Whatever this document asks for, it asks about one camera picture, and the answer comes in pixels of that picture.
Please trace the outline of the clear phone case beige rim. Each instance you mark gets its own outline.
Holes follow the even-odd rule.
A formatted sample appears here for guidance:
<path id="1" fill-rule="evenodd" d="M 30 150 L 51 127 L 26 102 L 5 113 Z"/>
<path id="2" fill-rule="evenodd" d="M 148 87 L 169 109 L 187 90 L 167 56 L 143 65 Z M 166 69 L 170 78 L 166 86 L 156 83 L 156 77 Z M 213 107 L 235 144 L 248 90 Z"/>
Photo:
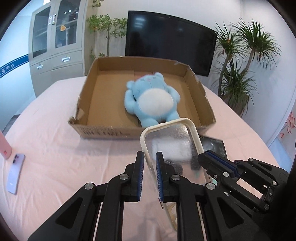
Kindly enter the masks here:
<path id="1" fill-rule="evenodd" d="M 198 162 L 198 155 L 205 151 L 200 134 L 193 132 L 194 128 L 192 121 L 180 118 L 146 128 L 140 135 L 140 145 L 156 190 L 159 189 L 156 165 L 158 152 L 163 154 L 165 163 L 173 166 L 176 174 L 192 183 L 214 183 Z"/>

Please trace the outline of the blue plush bear toy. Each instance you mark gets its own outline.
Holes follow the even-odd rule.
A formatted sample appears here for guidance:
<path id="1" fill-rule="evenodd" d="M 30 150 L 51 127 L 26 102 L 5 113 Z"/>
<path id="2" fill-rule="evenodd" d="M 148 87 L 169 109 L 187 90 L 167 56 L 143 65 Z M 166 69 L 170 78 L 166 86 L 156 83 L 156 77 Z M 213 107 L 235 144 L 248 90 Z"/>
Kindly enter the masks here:
<path id="1" fill-rule="evenodd" d="M 166 84 L 161 73 L 130 80 L 126 87 L 125 110 L 137 116 L 142 128 L 180 118 L 177 105 L 181 97 L 177 90 Z"/>

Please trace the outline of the black card on bed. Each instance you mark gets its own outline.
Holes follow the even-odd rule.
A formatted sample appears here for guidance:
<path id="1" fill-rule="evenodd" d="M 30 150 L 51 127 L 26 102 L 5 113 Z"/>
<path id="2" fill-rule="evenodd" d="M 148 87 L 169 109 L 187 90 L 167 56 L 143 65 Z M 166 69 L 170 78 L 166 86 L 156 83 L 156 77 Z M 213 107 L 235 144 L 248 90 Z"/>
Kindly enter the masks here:
<path id="1" fill-rule="evenodd" d="M 200 136 L 204 151 L 212 150 L 220 156 L 227 158 L 226 149 L 222 140 Z"/>

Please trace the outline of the spiky palm potted plant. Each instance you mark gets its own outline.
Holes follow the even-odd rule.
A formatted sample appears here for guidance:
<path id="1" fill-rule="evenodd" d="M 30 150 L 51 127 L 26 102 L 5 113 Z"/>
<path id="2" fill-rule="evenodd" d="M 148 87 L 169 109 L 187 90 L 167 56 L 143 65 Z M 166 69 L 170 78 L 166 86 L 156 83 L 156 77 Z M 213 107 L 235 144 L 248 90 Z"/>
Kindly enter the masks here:
<path id="1" fill-rule="evenodd" d="M 215 71 L 218 96 L 239 116 L 248 111 L 257 87 L 252 63 L 264 68 L 276 66 L 281 49 L 275 37 L 260 22 L 245 22 L 216 26 Z"/>

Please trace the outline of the purple smartphone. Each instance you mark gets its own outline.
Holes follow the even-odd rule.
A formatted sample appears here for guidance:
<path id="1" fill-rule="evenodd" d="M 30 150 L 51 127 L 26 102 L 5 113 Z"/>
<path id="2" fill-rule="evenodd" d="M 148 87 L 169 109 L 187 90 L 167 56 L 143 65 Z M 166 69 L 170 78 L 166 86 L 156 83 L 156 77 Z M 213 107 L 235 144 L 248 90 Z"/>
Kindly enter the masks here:
<path id="1" fill-rule="evenodd" d="M 24 154 L 16 154 L 14 156 L 13 163 L 10 167 L 7 182 L 6 182 L 6 190 L 11 194 L 17 193 L 20 173 L 21 173 L 25 158 L 26 156 Z"/>

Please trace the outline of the pink rabbit bottle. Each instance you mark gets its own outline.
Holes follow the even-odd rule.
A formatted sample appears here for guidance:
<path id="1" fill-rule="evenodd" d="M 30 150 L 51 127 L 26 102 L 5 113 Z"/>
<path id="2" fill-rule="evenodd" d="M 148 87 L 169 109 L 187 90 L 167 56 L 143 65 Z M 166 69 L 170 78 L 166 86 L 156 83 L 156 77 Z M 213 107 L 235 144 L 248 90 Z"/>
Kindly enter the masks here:
<path id="1" fill-rule="evenodd" d="M 12 153 L 12 147 L 9 142 L 6 140 L 2 132 L 0 132 L 0 153 L 5 160 L 7 160 Z"/>

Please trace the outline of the brown cardboard box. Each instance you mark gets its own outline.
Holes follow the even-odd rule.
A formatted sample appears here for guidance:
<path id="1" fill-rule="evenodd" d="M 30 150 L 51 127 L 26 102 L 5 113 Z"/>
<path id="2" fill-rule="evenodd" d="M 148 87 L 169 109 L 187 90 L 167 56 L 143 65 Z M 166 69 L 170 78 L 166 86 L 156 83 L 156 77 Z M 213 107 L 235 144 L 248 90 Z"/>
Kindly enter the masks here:
<path id="1" fill-rule="evenodd" d="M 191 67 L 166 59 L 105 57 L 92 63 L 69 125 L 82 138 L 139 138 L 143 129 L 189 118 L 198 130 L 216 118 Z"/>

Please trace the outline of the black flat screen television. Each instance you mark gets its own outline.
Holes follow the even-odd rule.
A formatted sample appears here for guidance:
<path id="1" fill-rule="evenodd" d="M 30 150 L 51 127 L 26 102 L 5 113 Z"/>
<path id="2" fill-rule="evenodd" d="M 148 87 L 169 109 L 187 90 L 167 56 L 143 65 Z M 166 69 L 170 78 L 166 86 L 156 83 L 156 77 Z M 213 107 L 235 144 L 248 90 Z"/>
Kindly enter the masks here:
<path id="1" fill-rule="evenodd" d="M 196 75 L 209 76 L 216 31 L 176 16 L 129 11 L 126 56 L 153 57 L 187 64 Z"/>

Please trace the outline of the tall leafy green plant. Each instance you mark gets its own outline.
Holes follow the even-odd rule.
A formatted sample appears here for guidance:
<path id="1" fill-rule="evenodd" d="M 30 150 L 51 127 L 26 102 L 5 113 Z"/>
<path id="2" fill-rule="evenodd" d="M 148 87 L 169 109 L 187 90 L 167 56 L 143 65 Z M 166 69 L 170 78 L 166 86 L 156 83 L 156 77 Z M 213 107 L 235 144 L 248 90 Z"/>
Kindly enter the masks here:
<path id="1" fill-rule="evenodd" d="M 88 17 L 86 21 L 90 32 L 98 33 L 106 39 L 106 54 L 99 52 L 96 55 L 92 49 L 90 56 L 93 60 L 109 56 L 110 41 L 112 38 L 123 39 L 126 36 L 127 18 L 111 18 L 108 14 L 95 14 Z"/>

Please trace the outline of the grey metal filing cabinet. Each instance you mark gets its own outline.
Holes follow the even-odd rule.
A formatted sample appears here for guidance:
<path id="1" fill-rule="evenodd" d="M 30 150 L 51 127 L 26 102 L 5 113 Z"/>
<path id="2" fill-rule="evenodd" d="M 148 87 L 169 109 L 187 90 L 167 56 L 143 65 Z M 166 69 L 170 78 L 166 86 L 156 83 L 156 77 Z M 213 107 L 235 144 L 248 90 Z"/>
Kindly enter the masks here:
<path id="1" fill-rule="evenodd" d="M 88 1 L 49 1 L 32 13 L 29 66 L 35 96 L 53 83 L 86 74 Z"/>

